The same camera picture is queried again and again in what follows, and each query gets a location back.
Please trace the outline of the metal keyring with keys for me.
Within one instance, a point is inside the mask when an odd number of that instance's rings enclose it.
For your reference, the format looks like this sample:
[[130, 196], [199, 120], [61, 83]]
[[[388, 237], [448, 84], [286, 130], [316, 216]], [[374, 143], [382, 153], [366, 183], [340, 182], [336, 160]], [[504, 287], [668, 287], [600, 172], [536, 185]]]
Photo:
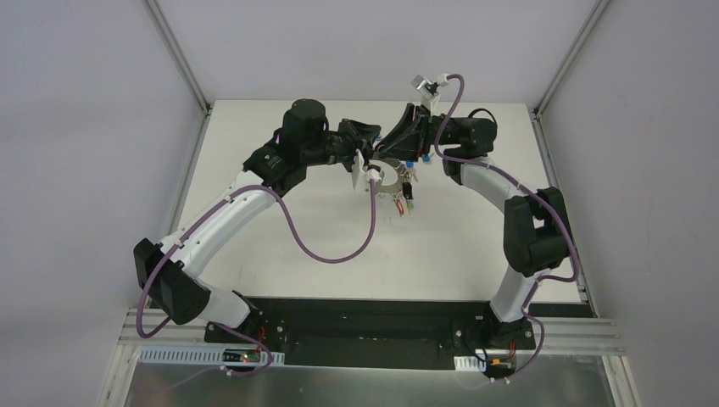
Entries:
[[416, 168], [408, 170], [404, 162], [396, 159], [371, 161], [384, 171], [382, 184], [376, 187], [376, 197], [391, 201], [399, 217], [410, 215], [415, 209], [413, 186], [418, 182]]

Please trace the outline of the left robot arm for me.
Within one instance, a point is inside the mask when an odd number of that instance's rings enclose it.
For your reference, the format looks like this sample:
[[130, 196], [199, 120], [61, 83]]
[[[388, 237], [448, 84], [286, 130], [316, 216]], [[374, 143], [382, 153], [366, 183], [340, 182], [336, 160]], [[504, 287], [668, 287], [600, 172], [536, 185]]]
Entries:
[[253, 316], [257, 310], [239, 292], [202, 282], [204, 268], [249, 221], [274, 204], [289, 218], [282, 199], [305, 180], [312, 166], [342, 165], [354, 189], [374, 198], [382, 176], [370, 160], [381, 129], [344, 119], [333, 131], [321, 102], [294, 101], [270, 140], [250, 155], [203, 212], [160, 241], [144, 238], [134, 247], [140, 304], [152, 301], [177, 325], [200, 319], [225, 326], [239, 343], [252, 341], [259, 330]]

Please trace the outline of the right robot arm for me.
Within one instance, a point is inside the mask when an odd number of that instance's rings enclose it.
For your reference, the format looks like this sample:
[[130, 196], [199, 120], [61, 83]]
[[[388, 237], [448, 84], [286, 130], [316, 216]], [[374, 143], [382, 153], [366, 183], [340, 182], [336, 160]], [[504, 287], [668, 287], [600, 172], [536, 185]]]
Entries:
[[484, 108], [466, 117], [433, 115], [410, 103], [400, 122], [375, 147], [379, 159], [420, 161], [442, 146], [444, 174], [479, 193], [504, 217], [507, 271], [479, 321], [460, 330], [474, 348], [507, 348], [531, 336], [525, 313], [541, 278], [570, 255], [571, 238], [563, 196], [555, 187], [530, 190], [489, 158], [498, 122]]

